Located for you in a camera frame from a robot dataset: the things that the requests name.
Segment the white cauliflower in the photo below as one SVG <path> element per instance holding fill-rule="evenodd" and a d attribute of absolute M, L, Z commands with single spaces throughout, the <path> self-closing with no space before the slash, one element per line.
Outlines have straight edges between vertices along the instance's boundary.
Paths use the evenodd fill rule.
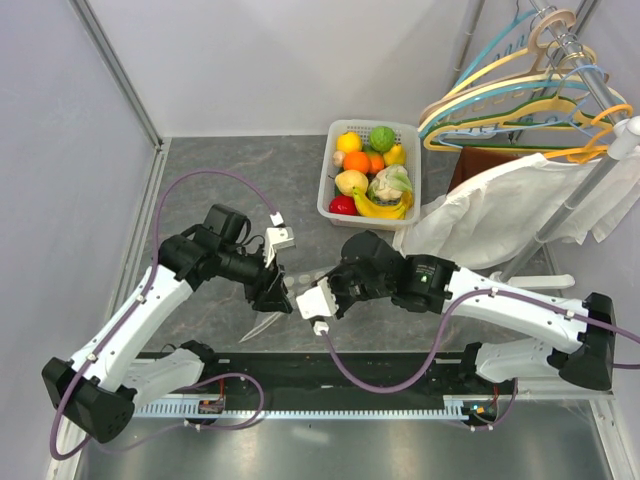
<path fill-rule="evenodd" d="M 413 186 L 408 171 L 402 165 L 391 165 L 371 180 L 367 196 L 376 202 L 397 202 L 406 192 L 412 192 Z"/>

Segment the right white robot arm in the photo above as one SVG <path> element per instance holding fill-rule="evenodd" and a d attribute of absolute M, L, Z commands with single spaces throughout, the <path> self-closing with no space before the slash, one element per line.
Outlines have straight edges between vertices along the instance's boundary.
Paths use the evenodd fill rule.
<path fill-rule="evenodd" d="M 357 302 L 388 298 L 409 312 L 460 315 L 522 334 L 511 343 L 466 346 L 457 377 L 469 393 L 523 377 L 557 376 L 594 391 L 612 386 L 614 308 L 606 295 L 572 300 L 519 289 L 440 257 L 404 256 L 372 231 L 343 245 L 327 284 L 338 318 Z"/>

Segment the red apple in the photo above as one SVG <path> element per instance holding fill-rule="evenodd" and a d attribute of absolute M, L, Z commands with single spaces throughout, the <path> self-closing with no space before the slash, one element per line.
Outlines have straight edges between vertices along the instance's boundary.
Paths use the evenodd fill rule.
<path fill-rule="evenodd" d="M 334 197 L 329 204 L 329 212 L 336 215 L 359 215 L 354 199 L 346 195 Z"/>

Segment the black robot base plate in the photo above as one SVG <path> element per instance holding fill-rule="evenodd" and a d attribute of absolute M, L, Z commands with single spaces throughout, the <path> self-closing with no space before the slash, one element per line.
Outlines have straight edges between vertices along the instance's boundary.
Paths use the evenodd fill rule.
<path fill-rule="evenodd" d="M 339 354 L 347 369 L 361 381 L 374 386 L 393 386 L 407 380 L 426 360 L 426 352 L 360 352 Z M 311 394 L 322 389 L 340 393 L 367 392 L 374 395 L 398 395 L 404 392 L 425 393 L 429 396 L 452 394 L 471 396 L 511 395 L 513 380 L 493 384 L 470 373 L 461 353 L 438 354 L 426 373 L 414 385 L 393 394 L 367 392 L 339 371 L 329 353 L 228 353 L 214 354 L 205 364 L 199 381 L 228 373 L 246 373 L 254 377 L 264 390 L 264 397 L 273 393 Z M 254 394 L 259 405 L 259 393 L 253 385 L 240 379 L 223 380 L 223 395 Z"/>

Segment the yellow pear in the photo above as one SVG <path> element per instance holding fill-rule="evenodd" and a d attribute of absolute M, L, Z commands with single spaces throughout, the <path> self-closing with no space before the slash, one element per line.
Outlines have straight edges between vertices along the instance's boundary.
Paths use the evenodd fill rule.
<path fill-rule="evenodd" d="M 358 170 L 344 170 L 335 177 L 334 182 L 338 191 L 349 197 L 355 188 L 366 191 L 369 186 L 367 176 Z"/>

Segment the clear polka dot zip bag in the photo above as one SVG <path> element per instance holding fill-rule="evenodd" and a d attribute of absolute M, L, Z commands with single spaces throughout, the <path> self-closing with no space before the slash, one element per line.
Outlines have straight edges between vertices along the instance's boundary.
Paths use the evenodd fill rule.
<path fill-rule="evenodd" d="M 304 293 L 311 287 L 314 281 L 319 280 L 328 273 L 329 270 L 330 267 L 323 267 L 304 272 L 286 273 L 283 277 L 286 300 L 280 303 L 271 302 L 269 304 L 269 311 L 259 310 L 256 314 L 253 327 L 239 340 L 239 342 L 245 343 L 258 337 L 276 321 L 297 311 L 298 307 L 295 301 L 296 296 Z"/>

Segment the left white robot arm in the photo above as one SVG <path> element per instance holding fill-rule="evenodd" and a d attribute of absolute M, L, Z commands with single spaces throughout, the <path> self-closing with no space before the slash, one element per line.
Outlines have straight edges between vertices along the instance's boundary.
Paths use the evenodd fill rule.
<path fill-rule="evenodd" d="M 276 253 L 292 246 L 294 235 L 280 215 L 272 221 L 255 252 L 247 251 L 240 237 L 249 219 L 220 204 L 203 223 L 163 241 L 141 283 L 100 332 L 70 359 L 52 358 L 44 366 L 53 406 L 90 438 L 107 443 L 137 409 L 169 393 L 215 389 L 220 371 L 211 363 L 214 352 L 197 341 L 145 367 L 131 364 L 170 314 L 216 277 L 242 285 L 257 312 L 292 312 Z"/>

